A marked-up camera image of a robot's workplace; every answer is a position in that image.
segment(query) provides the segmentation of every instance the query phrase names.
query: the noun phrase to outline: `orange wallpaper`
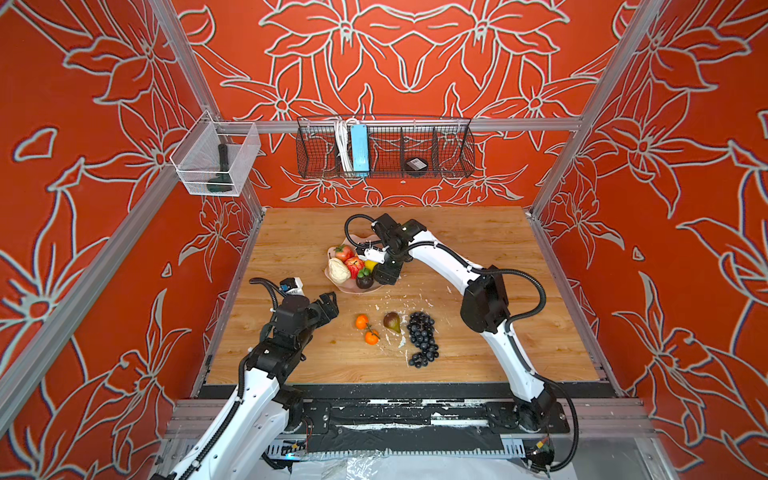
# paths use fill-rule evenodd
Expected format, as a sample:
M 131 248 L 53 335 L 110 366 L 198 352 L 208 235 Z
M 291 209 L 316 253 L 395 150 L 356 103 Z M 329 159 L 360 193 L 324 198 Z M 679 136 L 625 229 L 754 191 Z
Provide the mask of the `orange wallpaper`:
M 0 372 L 200 115 L 145 0 L 2 5 Z M 176 187 L 0 439 L 0 477 L 146 476 L 252 224 Z
M 200 112 L 141 0 L 19 2 L 0 16 L 0 373 Z
M 0 476 L 146 478 L 252 224 L 178 184 L 0 441 Z
M 768 476 L 767 25 L 670 0 L 544 218 L 681 478 Z
M 578 116 L 637 5 L 592 3 L 174 0 L 224 117 L 282 121 L 370 112 Z M 472 177 L 398 184 L 302 180 L 291 136 L 271 134 L 251 180 L 274 207 L 527 206 L 567 135 L 479 137 Z

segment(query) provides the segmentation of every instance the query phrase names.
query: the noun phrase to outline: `bunch of grapes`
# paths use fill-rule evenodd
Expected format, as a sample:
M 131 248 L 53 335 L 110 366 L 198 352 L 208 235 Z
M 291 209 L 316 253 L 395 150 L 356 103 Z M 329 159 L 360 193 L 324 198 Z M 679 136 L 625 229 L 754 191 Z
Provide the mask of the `bunch of grapes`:
M 435 341 L 435 320 L 424 312 L 411 313 L 408 330 L 411 334 L 411 343 L 421 350 L 413 354 L 408 364 L 420 369 L 434 362 L 440 356 L 439 347 Z

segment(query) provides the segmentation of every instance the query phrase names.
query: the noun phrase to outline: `wooden table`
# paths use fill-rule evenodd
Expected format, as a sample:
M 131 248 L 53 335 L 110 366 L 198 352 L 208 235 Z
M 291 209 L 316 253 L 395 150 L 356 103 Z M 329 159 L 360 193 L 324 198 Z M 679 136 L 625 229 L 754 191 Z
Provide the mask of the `wooden table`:
M 326 251 L 342 242 L 344 222 L 356 213 L 371 217 L 389 213 L 400 223 L 415 218 L 473 262 L 516 268 L 538 278 L 547 291 L 547 306 L 537 316 L 515 323 L 535 368 L 558 381 L 599 379 L 520 207 L 270 208 L 214 357 L 209 384 L 237 383 L 238 362 L 259 342 L 261 327 L 270 319 L 266 290 L 248 283 L 254 276 L 275 283 L 299 276 L 312 301 L 324 292 L 338 294 L 339 316 L 315 331 L 304 350 L 307 361 L 294 370 L 290 383 L 506 381 L 488 344 L 462 322 L 462 297 L 418 260 L 405 264 L 397 285 L 364 295 L 341 293 L 325 277 Z M 364 220 L 355 220 L 350 233 L 367 237 L 371 230 Z M 530 283 L 516 276 L 504 280 L 512 314 L 536 305 L 538 294 Z M 435 319 L 435 339 L 440 345 L 439 359 L 422 369 L 408 366 L 408 358 L 416 351 L 408 338 L 401 345 L 401 336 L 382 326 L 387 312 L 405 317 L 416 310 Z M 355 329 L 359 313 L 368 314 L 382 334 L 377 345 L 366 344 Z

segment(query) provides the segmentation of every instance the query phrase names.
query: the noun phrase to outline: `wire basket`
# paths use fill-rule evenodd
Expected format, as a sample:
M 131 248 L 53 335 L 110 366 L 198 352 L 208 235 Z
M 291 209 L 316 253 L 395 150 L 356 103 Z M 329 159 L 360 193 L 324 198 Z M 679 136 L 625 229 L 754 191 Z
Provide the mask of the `wire basket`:
M 170 156 L 182 183 L 193 195 L 238 197 L 261 148 L 256 124 L 242 144 L 217 132 L 204 112 Z
M 475 172 L 475 138 L 469 118 L 396 118 L 376 115 L 360 120 L 368 128 L 368 170 L 343 170 L 334 124 L 352 115 L 301 117 L 296 162 L 304 178 L 469 177 Z M 352 158 L 351 135 L 347 154 Z

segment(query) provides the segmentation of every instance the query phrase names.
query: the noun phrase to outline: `fruit bowl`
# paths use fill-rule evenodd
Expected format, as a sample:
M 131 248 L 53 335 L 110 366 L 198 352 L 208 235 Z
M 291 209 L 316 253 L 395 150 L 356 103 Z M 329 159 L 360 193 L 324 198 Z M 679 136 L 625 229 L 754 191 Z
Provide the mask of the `fruit bowl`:
M 373 242 L 373 241 L 379 239 L 379 237 L 376 236 L 376 235 L 371 235 L 370 237 L 367 237 L 367 238 L 360 238 L 357 235 L 351 235 L 351 234 L 349 236 L 352 237 L 352 240 L 354 240 L 355 243 Z M 352 246 L 352 244 L 346 238 L 344 239 L 344 241 L 341 244 L 342 245 L 349 245 L 353 249 L 355 248 L 355 247 Z M 327 265 L 327 263 L 328 263 L 328 259 L 329 258 L 333 258 L 334 257 L 334 250 L 336 250 L 336 247 L 330 247 L 328 249 L 328 253 L 326 255 L 326 269 L 323 272 L 328 277 L 328 280 L 331 280 L 331 277 L 328 274 L 328 265 Z M 376 290 L 378 290 L 379 288 L 382 287 L 381 283 L 376 282 L 374 280 L 373 281 L 373 286 L 371 288 L 363 290 L 362 288 L 357 286 L 357 283 L 355 283 L 355 279 L 354 278 L 350 278 L 346 282 L 341 283 L 340 285 L 338 283 L 333 283 L 333 284 L 336 285 L 339 288 L 339 290 L 341 290 L 343 293 L 352 293 L 354 295 L 362 295 L 364 293 L 371 293 L 371 292 L 374 292 L 374 291 L 376 291 Z

